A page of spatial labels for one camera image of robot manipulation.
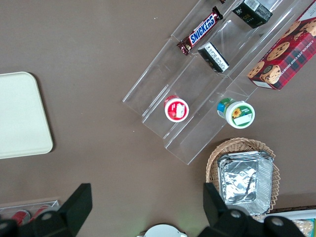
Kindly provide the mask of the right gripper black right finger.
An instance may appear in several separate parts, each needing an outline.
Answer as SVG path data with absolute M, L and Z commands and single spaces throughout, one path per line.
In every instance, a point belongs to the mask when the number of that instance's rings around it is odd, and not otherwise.
M 203 209 L 209 226 L 203 237 L 260 237 L 262 224 L 243 211 L 229 209 L 212 183 L 203 184 Z

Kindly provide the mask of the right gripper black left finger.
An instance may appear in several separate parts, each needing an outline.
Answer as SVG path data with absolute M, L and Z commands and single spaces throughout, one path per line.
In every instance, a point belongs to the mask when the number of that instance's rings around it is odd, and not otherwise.
M 75 237 L 92 210 L 90 183 L 82 183 L 58 210 L 46 210 L 18 229 L 19 237 Z

